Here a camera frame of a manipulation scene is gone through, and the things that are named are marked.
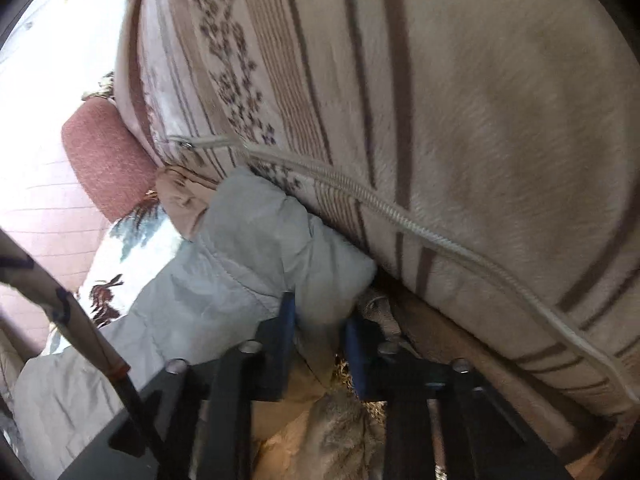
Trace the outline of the striped beige cushion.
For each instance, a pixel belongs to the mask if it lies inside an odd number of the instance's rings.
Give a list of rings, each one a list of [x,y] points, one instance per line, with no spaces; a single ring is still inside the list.
[[[600,0],[130,0],[124,117],[246,165],[594,414],[639,403],[639,60]]]

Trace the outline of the pink bolster pillow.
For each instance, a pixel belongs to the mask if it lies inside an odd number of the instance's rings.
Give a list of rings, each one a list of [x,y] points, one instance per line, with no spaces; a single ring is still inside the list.
[[[152,190],[156,165],[110,101],[83,102],[61,136],[78,182],[108,221],[128,214]]]

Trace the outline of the olive quilted hooded jacket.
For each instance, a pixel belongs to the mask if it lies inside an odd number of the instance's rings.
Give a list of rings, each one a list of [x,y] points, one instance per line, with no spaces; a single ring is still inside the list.
[[[296,198],[240,168],[209,197],[198,226],[105,338],[145,386],[170,360],[201,364],[247,341],[295,296],[288,388],[259,404],[254,428],[271,437],[329,387],[338,331],[374,278],[375,262]],[[122,404],[76,350],[29,360],[14,388],[14,418],[38,479],[55,479]]]

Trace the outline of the leaf-patterned plush blanket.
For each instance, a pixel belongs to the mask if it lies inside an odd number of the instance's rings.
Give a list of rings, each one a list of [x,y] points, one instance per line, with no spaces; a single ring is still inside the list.
[[[80,288],[80,303],[103,335],[105,327],[129,312],[142,288],[192,238],[216,190],[171,170],[160,177],[160,188],[168,193],[168,203],[145,220],[123,218],[114,223]],[[355,308],[389,332],[398,329],[390,305],[371,283]],[[381,419],[346,391],[334,369],[323,396],[271,437],[259,440],[265,443],[265,455],[258,463],[264,479],[377,479],[383,472]]]

